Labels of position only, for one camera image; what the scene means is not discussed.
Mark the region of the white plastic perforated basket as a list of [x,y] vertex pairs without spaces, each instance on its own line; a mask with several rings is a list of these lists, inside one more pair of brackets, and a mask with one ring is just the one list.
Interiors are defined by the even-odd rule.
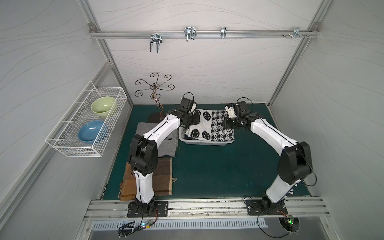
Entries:
[[189,145],[210,145],[210,146],[225,146],[227,144],[233,143],[233,141],[230,142],[210,142],[210,141],[198,141],[188,138],[186,134],[186,130],[188,128],[179,127],[179,140],[189,144]]

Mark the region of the white black smiley scarf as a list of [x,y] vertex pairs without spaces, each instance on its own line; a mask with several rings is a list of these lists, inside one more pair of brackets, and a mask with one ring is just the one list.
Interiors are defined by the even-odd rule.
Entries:
[[197,109],[195,113],[200,116],[198,125],[191,125],[186,130],[186,136],[193,140],[210,142],[230,142],[235,140],[235,132],[222,126],[226,111]]

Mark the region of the grey scarf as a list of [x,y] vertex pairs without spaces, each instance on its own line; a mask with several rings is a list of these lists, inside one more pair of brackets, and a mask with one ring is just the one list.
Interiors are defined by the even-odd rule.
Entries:
[[[152,130],[157,124],[155,123],[138,123],[136,134],[143,135]],[[158,156],[161,157],[175,157],[178,148],[179,136],[178,129],[169,134],[165,140],[158,146]]]

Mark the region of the brown plaid scarf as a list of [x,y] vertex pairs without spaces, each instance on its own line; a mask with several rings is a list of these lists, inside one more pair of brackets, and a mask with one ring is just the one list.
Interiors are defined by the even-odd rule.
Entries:
[[[153,189],[155,197],[172,195],[172,159],[171,157],[160,158],[153,174]],[[126,171],[120,185],[120,201],[134,200],[137,194],[136,178],[131,170],[131,165],[126,164]]]

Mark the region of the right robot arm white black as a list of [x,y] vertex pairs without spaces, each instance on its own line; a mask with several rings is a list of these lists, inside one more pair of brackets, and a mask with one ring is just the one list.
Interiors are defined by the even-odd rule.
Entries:
[[227,111],[223,127],[237,129],[247,127],[261,137],[279,155],[278,175],[262,198],[262,209],[277,208],[292,188],[313,173],[311,148],[306,142],[297,142],[273,127],[259,114],[236,114]]

